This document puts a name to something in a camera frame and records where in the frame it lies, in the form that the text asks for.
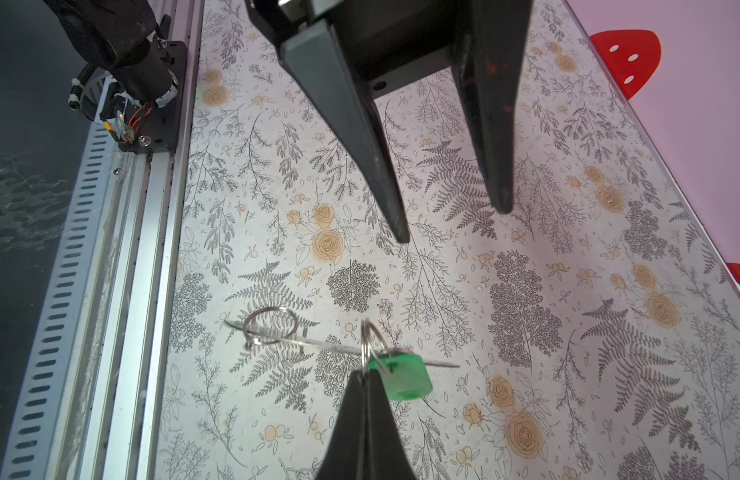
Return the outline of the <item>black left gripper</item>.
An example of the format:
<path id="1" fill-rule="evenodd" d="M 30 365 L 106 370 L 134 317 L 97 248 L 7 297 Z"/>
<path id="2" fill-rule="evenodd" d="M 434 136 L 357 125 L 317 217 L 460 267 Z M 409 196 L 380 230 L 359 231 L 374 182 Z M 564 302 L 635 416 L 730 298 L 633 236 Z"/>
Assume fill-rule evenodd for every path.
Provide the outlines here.
<path id="1" fill-rule="evenodd" d="M 451 65 L 491 204 L 512 212 L 531 1 L 248 1 L 246 8 L 357 164 L 398 242 L 410 241 L 409 225 L 373 97 Z"/>

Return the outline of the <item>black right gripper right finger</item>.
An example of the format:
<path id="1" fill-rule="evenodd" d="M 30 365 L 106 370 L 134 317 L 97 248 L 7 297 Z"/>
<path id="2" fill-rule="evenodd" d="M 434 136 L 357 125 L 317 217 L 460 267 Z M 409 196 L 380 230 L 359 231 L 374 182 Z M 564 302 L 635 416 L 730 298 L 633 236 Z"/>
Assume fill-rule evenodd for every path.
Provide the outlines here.
<path id="1" fill-rule="evenodd" d="M 416 480 L 378 371 L 366 373 L 364 388 L 366 420 L 363 478 Z"/>

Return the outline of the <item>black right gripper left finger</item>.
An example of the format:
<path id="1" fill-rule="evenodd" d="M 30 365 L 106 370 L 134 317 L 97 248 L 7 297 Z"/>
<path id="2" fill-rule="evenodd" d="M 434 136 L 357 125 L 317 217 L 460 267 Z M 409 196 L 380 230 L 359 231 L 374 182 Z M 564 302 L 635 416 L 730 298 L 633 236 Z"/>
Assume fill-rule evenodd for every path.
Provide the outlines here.
<path id="1" fill-rule="evenodd" d="M 364 477 L 365 390 L 363 371 L 351 373 L 318 480 L 356 480 Z"/>

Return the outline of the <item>silver key green tag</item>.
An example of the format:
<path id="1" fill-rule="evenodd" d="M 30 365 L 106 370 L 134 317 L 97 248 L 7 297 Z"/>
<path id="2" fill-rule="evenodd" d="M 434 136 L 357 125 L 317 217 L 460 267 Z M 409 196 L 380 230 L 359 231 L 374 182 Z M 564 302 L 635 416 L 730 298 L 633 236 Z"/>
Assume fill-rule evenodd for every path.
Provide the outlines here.
<path id="1" fill-rule="evenodd" d="M 433 384 L 423 359 L 409 352 L 394 353 L 375 349 L 373 339 L 386 347 L 385 339 L 369 320 L 361 323 L 361 362 L 365 371 L 380 374 L 385 392 L 392 401 L 422 399 L 433 392 Z"/>

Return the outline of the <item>clear acrylic keyring holder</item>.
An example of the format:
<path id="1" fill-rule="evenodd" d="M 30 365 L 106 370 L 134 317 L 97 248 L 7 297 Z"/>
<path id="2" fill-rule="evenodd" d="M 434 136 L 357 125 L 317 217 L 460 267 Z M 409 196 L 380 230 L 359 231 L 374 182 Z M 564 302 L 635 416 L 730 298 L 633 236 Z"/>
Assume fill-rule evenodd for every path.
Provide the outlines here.
<path id="1" fill-rule="evenodd" d="M 326 341 L 310 339 L 310 338 L 302 337 L 298 335 L 289 335 L 286 337 L 276 336 L 276 335 L 271 336 L 265 333 L 251 330 L 249 327 L 244 327 L 243 324 L 241 323 L 233 323 L 233 322 L 225 321 L 225 324 L 235 330 L 242 332 L 243 335 L 245 336 L 246 343 L 252 346 L 269 346 L 269 345 L 284 343 L 284 344 L 296 345 L 298 347 L 315 348 L 315 349 L 338 352 L 338 353 L 343 353 L 343 354 L 348 354 L 348 355 L 353 355 L 353 356 L 361 356 L 361 353 L 362 353 L 361 347 L 339 345 L 339 344 L 334 344 L 334 343 L 330 343 Z M 378 357 L 381 357 L 382 355 L 391 357 L 391 356 L 396 356 L 396 355 L 401 355 L 401 354 L 413 354 L 413 353 L 414 352 L 410 349 L 390 348 L 390 349 L 382 350 L 382 353 L 377 353 L 377 355 Z M 455 363 L 439 361 L 439 360 L 430 360 L 430 359 L 424 358 L 423 362 L 426 366 L 431 366 L 431 367 L 460 368 L 460 365 L 457 365 Z"/>

